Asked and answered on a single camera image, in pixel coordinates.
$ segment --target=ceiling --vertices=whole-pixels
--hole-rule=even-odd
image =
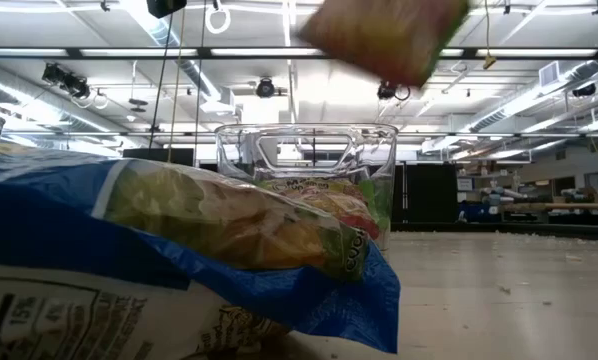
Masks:
[[[122,4],[109,0],[107,4],[111,11],[103,12],[97,9],[99,3],[99,0],[0,0],[0,47],[155,46]],[[291,33],[302,26],[319,4],[318,0],[297,0],[298,15],[296,23],[293,21],[290,26]],[[183,27],[182,43],[189,47],[288,45],[284,37],[281,0],[224,0],[223,5],[233,6],[230,26],[223,33],[212,34],[205,28],[203,2],[191,0],[185,14],[185,25],[180,13],[177,13],[173,20],[173,33],[180,34]],[[511,0],[513,11],[508,15],[503,14],[504,5],[504,1],[490,1],[489,42],[493,46],[598,47],[598,15],[591,14],[596,8],[594,0]],[[471,15],[449,46],[485,46],[488,26],[484,4],[473,0],[471,7]],[[221,25],[221,16],[213,15],[214,26]],[[290,45],[306,44],[291,37]],[[103,107],[103,98],[99,98],[85,110],[118,125],[120,129],[146,131],[155,114],[157,125],[170,124],[173,118],[176,124],[194,123],[199,117],[199,131],[212,131],[222,124],[236,122],[236,116],[232,114],[198,111],[197,92],[185,74],[179,74],[179,88],[176,88],[177,66],[173,61],[139,61],[134,90],[131,86],[132,61],[127,60],[0,59],[0,69],[38,86],[39,91],[47,91],[69,103],[70,99],[63,91],[56,87],[46,89],[47,84],[41,80],[47,62],[57,62],[65,69],[86,77],[93,91],[99,89],[104,93],[109,100],[105,108],[94,106]],[[379,122],[395,125],[407,132],[458,131],[475,114],[496,106],[524,86],[538,81],[539,70],[550,62],[550,59],[498,61],[490,69],[483,70],[482,61],[444,60],[437,64],[435,73],[422,89],[413,89],[409,100],[386,102],[377,99],[379,79],[371,75],[334,60],[293,60],[291,69],[296,73],[293,85],[297,121]],[[162,66],[164,91],[155,112],[156,86]],[[285,59],[204,60],[199,66],[213,84],[233,90],[236,104],[256,101],[253,84],[262,77],[272,78],[277,87],[290,87],[289,66]],[[598,99],[598,77],[595,79],[595,96]],[[133,107],[128,103],[131,91],[132,97],[148,102],[145,113],[129,110]],[[566,100],[563,93],[556,93],[548,101],[505,119],[494,131],[521,131],[529,124],[590,101],[590,98],[572,96]],[[273,98],[267,105],[279,109],[280,122],[290,122],[287,96]],[[131,122],[128,115],[136,116],[136,119]],[[174,140],[190,142],[184,137]],[[423,139],[409,141],[421,142]],[[162,137],[156,143],[165,142],[167,138]]]

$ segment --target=hanging cable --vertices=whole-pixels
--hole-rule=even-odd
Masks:
[[[172,33],[172,19],[170,15],[170,23],[168,24],[168,36],[166,36],[166,46],[163,50],[163,61],[161,62],[161,74],[159,74],[159,86],[157,87],[157,100],[155,102],[155,114],[152,117],[152,126],[150,126],[150,141],[148,142],[148,158],[150,158],[150,150],[152,149],[152,142],[155,139],[155,130],[157,130],[157,111],[159,110],[159,99],[161,98],[161,87],[163,86],[163,74],[166,72],[166,59],[168,56],[168,44],[170,44],[170,34]]]
[[[179,39],[183,39],[183,29],[186,25],[186,9],[181,10],[181,32],[179,34]],[[183,48],[183,42],[179,42],[179,56],[177,56],[177,64],[181,64],[181,49]],[[179,70],[181,70],[181,66],[177,66],[177,77],[175,80],[175,98],[173,100],[172,105],[172,121],[170,122],[170,141],[168,142],[168,162],[172,160],[172,139],[174,137],[175,132],[175,115],[177,114],[177,94],[179,92]]]
[[[408,90],[408,91],[406,92],[406,96],[404,96],[404,97],[397,96],[397,91],[395,91],[394,98],[397,99],[397,100],[399,100],[399,101],[402,101],[402,102],[410,99],[410,94],[412,94],[412,91],[410,90],[410,86],[406,86],[406,90]]]
[[[206,16],[207,12],[208,12],[208,0],[204,0],[203,1],[203,12],[204,12],[204,17]],[[201,27],[201,45],[200,47],[203,48],[204,46],[204,42],[206,40],[206,26],[202,26]],[[201,72],[202,69],[202,65],[203,65],[203,58],[199,59],[199,72]],[[201,91],[199,91],[199,84],[197,84],[197,111],[196,111],[196,115],[195,115],[195,151],[192,152],[192,166],[196,167],[197,166],[197,142],[199,141],[199,102],[201,101]]]
[[[92,99],[92,100],[90,100],[90,102],[89,102],[89,103],[87,103],[86,105],[82,105],[82,104],[80,104],[80,103],[79,103],[77,100],[75,100],[74,96],[71,96],[71,97],[70,97],[70,101],[71,101],[73,104],[77,105],[77,106],[78,106],[80,109],[87,109],[87,108],[89,108],[89,107],[90,107],[90,106],[91,106],[91,105],[92,105],[92,104],[95,102],[95,99],[93,98],[93,99]]]
[[[103,105],[96,105],[95,102],[97,101],[98,97],[102,97],[102,98],[106,99],[106,102],[104,102]],[[97,89],[97,94],[95,95],[94,99],[92,99],[92,103],[94,104],[95,108],[97,108],[99,110],[103,110],[108,107],[108,104],[110,103],[110,99],[108,99],[108,95],[101,92],[101,89]]]
[[[497,61],[490,55],[490,8],[488,7],[488,0],[484,0],[486,6],[486,62],[483,64],[483,69],[488,70]]]
[[[137,60],[132,62],[132,85],[130,85],[130,98],[135,98],[135,80],[137,79]]]

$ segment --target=wall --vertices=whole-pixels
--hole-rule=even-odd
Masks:
[[[583,187],[586,174],[598,173],[598,153],[590,152],[584,145],[567,147],[564,160],[556,160],[554,150],[533,160],[536,163],[519,169],[522,182],[574,176],[575,186]]]

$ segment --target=ceiling pipe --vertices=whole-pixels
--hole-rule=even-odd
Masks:
[[[540,80],[536,80],[524,86],[519,91],[506,96],[497,105],[477,113],[459,132],[479,132],[487,126],[513,117],[548,100],[550,95],[554,93],[576,88],[597,74],[598,61],[586,61],[576,66],[570,66],[566,70],[562,68],[560,69],[559,81],[557,83],[541,86]],[[459,140],[460,137],[456,136],[429,140],[423,143],[423,149],[424,151],[437,151]]]
[[[578,128],[576,128],[573,131],[570,131],[569,133],[588,133],[588,132],[595,131],[595,130],[588,128],[588,126],[590,124],[594,124],[594,122],[589,123],[587,125],[579,126]],[[520,151],[524,151],[524,152],[532,151],[533,153],[535,153],[537,151],[546,151],[549,149],[553,149],[557,145],[562,145],[562,144],[564,144],[568,141],[574,140],[574,139],[576,139],[576,138],[560,139],[560,140],[555,140],[554,138],[527,138],[527,139],[519,140],[512,144],[506,144],[505,146],[500,146],[495,149],[489,149],[488,151],[483,151],[480,153],[480,155],[485,156],[485,154],[493,154],[493,153],[496,153],[499,151],[508,151],[508,150],[510,150],[510,151],[520,150]]]
[[[524,129],[522,132],[534,132],[535,128],[537,125],[539,124],[545,124],[546,126],[541,128],[541,129],[536,129],[536,130],[543,130],[545,128],[548,128],[550,126],[554,126],[555,124],[558,124],[560,122],[575,118],[577,115],[582,114],[582,113],[587,113],[589,111],[592,111],[594,109],[598,109],[598,100],[590,102],[588,104],[582,105],[581,107],[578,108],[574,108],[573,110],[570,110],[568,112],[565,112],[559,116],[550,118],[548,120],[544,120],[541,122],[538,122],[537,124],[530,126],[526,129]],[[490,153],[492,151],[496,151],[497,149],[500,149],[501,144],[504,142],[505,140],[497,140],[497,141],[493,141],[493,142],[488,142],[487,144],[481,144],[481,146],[476,146],[475,148],[473,148],[471,150],[471,155],[469,156],[456,156],[453,157],[454,160],[459,160],[459,159],[464,159],[464,158],[469,158],[472,156],[477,156],[480,154],[484,154],[484,153]]]
[[[141,28],[150,36],[155,44],[164,48],[168,47],[169,49],[177,49],[181,46],[181,40],[174,31],[170,31],[170,36],[168,36],[168,21],[165,19],[157,19],[148,12],[146,1],[121,0],[120,3],[128,14],[130,14],[139,26],[141,26]],[[210,82],[208,77],[201,71],[194,61],[175,60],[174,62],[201,91],[201,94],[206,101],[219,101],[221,99],[221,92],[219,89]]]

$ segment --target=floor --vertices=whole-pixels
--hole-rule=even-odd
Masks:
[[[598,242],[396,233],[399,354],[291,333],[238,359],[598,360]]]

